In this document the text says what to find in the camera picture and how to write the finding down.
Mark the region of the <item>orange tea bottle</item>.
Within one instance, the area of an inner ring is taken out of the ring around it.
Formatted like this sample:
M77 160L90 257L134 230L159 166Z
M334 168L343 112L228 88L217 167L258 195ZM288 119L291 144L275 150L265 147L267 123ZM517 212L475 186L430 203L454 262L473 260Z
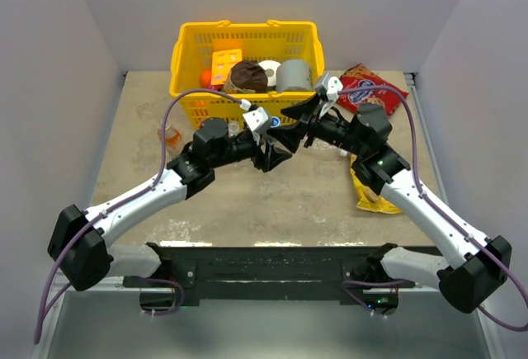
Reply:
M168 158L175 158L182 150L182 135L170 121L158 128L158 138L165 145Z

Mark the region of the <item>clear bottle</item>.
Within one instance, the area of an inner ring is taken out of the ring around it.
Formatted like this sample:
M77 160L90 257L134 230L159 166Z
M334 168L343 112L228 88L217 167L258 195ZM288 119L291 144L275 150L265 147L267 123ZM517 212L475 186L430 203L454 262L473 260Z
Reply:
M228 123L228 133L230 137L236 136L240 132L240 125L236 120Z
M272 128L271 126L269 127L269 129L266 131L266 134L273 138L277 143L279 143L280 145L284 145L283 144L283 140L282 139L278 139L277 138L277 133L276 133L276 129L277 128L280 128L281 126L279 127L276 127L276 128Z

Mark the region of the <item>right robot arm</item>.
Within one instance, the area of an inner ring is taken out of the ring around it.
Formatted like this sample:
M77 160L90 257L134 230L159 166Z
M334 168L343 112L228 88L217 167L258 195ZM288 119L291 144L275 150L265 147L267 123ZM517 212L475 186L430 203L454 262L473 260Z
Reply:
M429 192L415 169L388 143L392 130L384 108L359 107L352 120L323 112L319 95L282 109L294 120L271 135L289 151L320 139L355 155L352 170L360 182L398 207L437 247L439 255L412 252L387 243L371 254L362 286L385 287L397 280L440 291L458 311L477 309L507 279L512 246L501 236L490 239Z

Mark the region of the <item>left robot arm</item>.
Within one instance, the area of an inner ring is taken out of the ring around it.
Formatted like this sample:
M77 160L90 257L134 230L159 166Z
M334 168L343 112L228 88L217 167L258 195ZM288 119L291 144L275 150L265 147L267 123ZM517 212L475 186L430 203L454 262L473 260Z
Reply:
M143 277L151 286L163 286L172 269L160 248L120 247L116 240L160 210L204 190L214 181L216 168L249 159L255 168L269 172L291 156L270 137L258 138L250 130L229 136L225 120L209 118L159 174L100 205L62 210L48 253L76 291L111 276Z

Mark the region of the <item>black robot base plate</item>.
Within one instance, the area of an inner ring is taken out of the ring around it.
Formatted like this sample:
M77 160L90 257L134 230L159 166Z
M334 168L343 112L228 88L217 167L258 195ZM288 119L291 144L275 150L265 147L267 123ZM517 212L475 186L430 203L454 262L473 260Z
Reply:
M141 288L143 309L197 306L203 300L337 301L370 309L392 309L394 293L370 288L409 287L383 271L380 257L390 245L362 247L160 247L160 268L144 279L127 276L126 288Z

